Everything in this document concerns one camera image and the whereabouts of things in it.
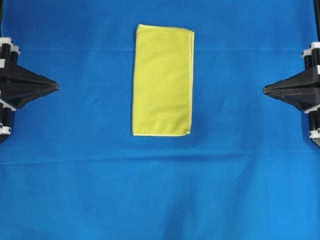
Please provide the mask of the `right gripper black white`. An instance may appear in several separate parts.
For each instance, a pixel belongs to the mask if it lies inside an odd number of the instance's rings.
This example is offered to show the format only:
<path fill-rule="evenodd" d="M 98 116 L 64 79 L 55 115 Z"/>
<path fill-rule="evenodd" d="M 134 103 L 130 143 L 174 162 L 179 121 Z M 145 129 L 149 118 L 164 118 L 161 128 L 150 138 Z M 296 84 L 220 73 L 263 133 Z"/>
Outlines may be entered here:
<path fill-rule="evenodd" d="M 302 53 L 305 71 L 267 85 L 263 93 L 288 103 L 308 116 L 308 136 L 320 146 L 320 42 L 314 41 Z M 308 88 L 309 90 L 282 90 Z"/>

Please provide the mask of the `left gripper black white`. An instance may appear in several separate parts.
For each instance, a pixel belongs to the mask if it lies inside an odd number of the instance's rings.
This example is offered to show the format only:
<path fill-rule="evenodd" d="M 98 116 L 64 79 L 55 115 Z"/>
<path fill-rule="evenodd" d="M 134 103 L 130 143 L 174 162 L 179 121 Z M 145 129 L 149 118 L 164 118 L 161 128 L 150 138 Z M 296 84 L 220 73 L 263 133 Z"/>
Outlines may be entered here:
<path fill-rule="evenodd" d="M 59 84 L 40 74 L 36 74 L 17 65 L 21 49 L 14 45 L 10 37 L 0 38 L 0 143 L 2 144 L 12 133 L 16 110 L 40 97 L 59 90 Z M 23 83 L 40 84 L 27 88 L 9 87 L 10 80 Z"/>

